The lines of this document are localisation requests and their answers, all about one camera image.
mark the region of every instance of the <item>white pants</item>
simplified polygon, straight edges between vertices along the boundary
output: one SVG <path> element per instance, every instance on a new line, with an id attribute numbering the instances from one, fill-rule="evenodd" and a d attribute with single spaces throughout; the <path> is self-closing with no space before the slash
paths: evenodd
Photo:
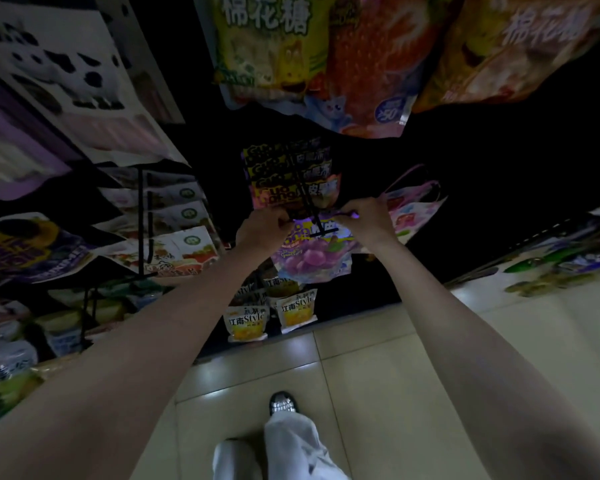
<path id="1" fill-rule="evenodd" d="M 269 480 L 348 480 L 320 443 L 318 430 L 307 416 L 278 411 L 264 426 Z M 214 452 L 214 480 L 262 480 L 251 447 L 226 440 Z"/>

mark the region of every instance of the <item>tiled floor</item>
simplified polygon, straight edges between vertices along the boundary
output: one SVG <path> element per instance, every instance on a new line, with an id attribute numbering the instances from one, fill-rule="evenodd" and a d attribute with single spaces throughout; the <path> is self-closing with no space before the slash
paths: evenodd
<path id="1" fill-rule="evenodd" d="M 502 274 L 454 291 L 544 373 L 600 434 L 600 285 L 535 299 Z M 214 446 L 262 428 L 288 390 L 354 480 L 487 479 L 403 307 L 193 367 L 134 480 L 212 477 Z"/>

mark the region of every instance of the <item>shoe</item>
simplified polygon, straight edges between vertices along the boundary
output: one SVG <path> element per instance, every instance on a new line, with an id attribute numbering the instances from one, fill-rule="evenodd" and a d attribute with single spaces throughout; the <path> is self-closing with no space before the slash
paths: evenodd
<path id="1" fill-rule="evenodd" d="M 278 411 L 291 411 L 298 413 L 298 406 L 294 397 L 286 391 L 280 391 L 271 396 L 269 400 L 269 414 Z"/>

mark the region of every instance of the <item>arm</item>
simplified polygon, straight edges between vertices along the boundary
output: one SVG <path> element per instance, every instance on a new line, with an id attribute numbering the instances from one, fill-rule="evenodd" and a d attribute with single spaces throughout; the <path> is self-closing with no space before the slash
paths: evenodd
<path id="1" fill-rule="evenodd" d="M 0 479 L 128 479 L 234 293 L 278 249 L 282 209 L 252 213 L 234 250 L 89 348 L 0 420 Z"/>
<path id="2" fill-rule="evenodd" d="M 396 239 L 386 204 L 337 220 L 382 262 L 485 469 L 494 480 L 600 479 L 600 441 L 567 400 Z"/>

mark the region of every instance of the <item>dark background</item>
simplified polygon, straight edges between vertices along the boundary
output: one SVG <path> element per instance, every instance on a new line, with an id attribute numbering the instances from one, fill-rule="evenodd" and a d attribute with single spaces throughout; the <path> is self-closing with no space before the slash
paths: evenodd
<path id="1" fill-rule="evenodd" d="M 193 0 L 131 3 L 186 120 L 185 125 L 163 128 L 191 164 L 189 171 L 200 179 L 227 241 L 233 240 L 251 210 L 241 149 L 313 136 L 331 144 L 334 162 L 342 171 L 339 205 L 351 198 L 376 196 L 414 164 L 427 165 L 428 177 L 439 180 L 449 197 L 408 246 L 442 282 L 600 205 L 600 43 L 557 71 L 524 102 L 443 106 L 412 115 L 398 139 L 364 140 L 257 104 L 229 111 L 210 83 L 212 65 Z M 173 162 L 153 167 L 183 170 Z M 107 177 L 88 162 L 77 169 L 23 199 L 0 202 L 0 216 L 42 212 L 89 242 L 110 242 L 111 235 L 90 227 L 117 215 L 96 190 Z M 47 297 L 46 289 L 92 285 L 124 272 L 97 258 L 68 278 L 11 284 L 0 294 L 20 299 L 35 314 L 48 313 L 59 305 Z M 398 301 L 381 266 L 359 255 L 354 256 L 352 275 L 318 288 L 316 313 L 321 321 Z M 222 347 L 226 331 L 219 323 L 202 355 Z"/>

